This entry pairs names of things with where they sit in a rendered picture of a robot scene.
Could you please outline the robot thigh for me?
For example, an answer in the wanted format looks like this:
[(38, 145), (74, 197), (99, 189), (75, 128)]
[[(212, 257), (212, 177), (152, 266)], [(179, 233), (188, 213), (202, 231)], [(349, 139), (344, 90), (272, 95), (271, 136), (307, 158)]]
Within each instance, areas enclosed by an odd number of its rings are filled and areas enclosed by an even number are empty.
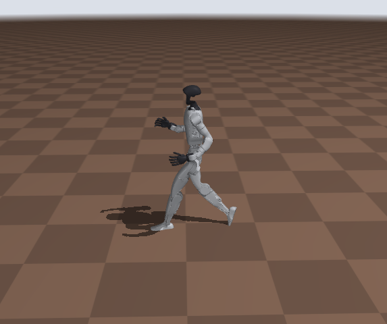
[[(186, 162), (188, 162), (188, 161), (186, 161)], [(201, 194), (207, 195), (207, 194), (210, 193), (210, 191), (211, 191), (210, 185), (206, 184), (206, 183), (201, 183), (201, 172), (200, 172), (200, 170), (199, 170), (197, 175), (190, 174), (190, 179), (191, 179), (192, 183), (194, 184), (194, 186), (196, 187), (196, 189)]]
[(195, 159), (194, 161), (187, 162), (180, 169), (180, 171), (176, 174), (176, 177), (174, 178), (172, 184), (171, 198), (175, 197), (177, 194), (180, 194), (183, 198), (181, 189), (183, 189), (183, 187), (189, 181), (190, 174), (193, 174), (194, 176), (197, 175), (200, 168), (201, 167), (199, 166), (199, 161)]

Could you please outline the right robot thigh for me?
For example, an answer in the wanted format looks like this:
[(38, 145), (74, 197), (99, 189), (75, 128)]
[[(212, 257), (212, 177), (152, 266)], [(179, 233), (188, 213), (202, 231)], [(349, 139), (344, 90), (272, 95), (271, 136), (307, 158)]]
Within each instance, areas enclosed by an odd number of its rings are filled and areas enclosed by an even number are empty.
[[(186, 161), (186, 162), (188, 162), (188, 161)], [(200, 170), (199, 170), (197, 175), (190, 174), (190, 179), (191, 179), (192, 183), (194, 184), (194, 186), (196, 187), (196, 189), (201, 194), (207, 195), (207, 194), (210, 193), (210, 191), (211, 191), (210, 185), (206, 184), (206, 183), (201, 183), (201, 172), (200, 172)]]

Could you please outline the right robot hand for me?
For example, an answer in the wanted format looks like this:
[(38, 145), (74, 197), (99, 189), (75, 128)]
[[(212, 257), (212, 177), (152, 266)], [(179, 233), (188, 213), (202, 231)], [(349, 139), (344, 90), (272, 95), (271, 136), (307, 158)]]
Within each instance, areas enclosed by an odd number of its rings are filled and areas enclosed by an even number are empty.
[[(170, 130), (171, 126), (176, 126), (176, 124), (169, 122), (165, 117), (162, 117), (162, 118), (163, 119), (157, 118), (157, 120), (155, 120), (155, 126), (161, 126), (162, 128), (168, 128), (169, 130)], [(158, 119), (160, 119), (160, 120), (158, 120)]]

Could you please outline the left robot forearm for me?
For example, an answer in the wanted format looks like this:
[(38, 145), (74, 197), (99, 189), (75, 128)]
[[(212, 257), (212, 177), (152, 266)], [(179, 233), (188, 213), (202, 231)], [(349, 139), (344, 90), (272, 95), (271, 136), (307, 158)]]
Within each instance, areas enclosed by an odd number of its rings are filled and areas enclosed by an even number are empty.
[(195, 159), (200, 159), (201, 156), (207, 152), (208, 149), (210, 148), (212, 144), (212, 139), (211, 138), (206, 138), (204, 143), (200, 145), (200, 147), (197, 149), (196, 152), (194, 152), (193, 155), (189, 155), (189, 161), (194, 161)]

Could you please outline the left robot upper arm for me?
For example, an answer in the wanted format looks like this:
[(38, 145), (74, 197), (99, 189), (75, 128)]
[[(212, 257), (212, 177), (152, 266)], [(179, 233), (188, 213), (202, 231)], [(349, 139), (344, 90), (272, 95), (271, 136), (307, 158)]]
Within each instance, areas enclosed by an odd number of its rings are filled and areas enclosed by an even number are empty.
[(193, 113), (190, 116), (190, 122), (199, 131), (199, 133), (204, 136), (203, 143), (204, 143), (206, 138), (211, 138), (212, 142), (213, 142), (213, 138), (212, 138), (211, 134), (209, 133), (208, 129), (205, 127), (203, 120), (201, 119), (201, 117), (199, 115), (197, 115), (196, 113)]

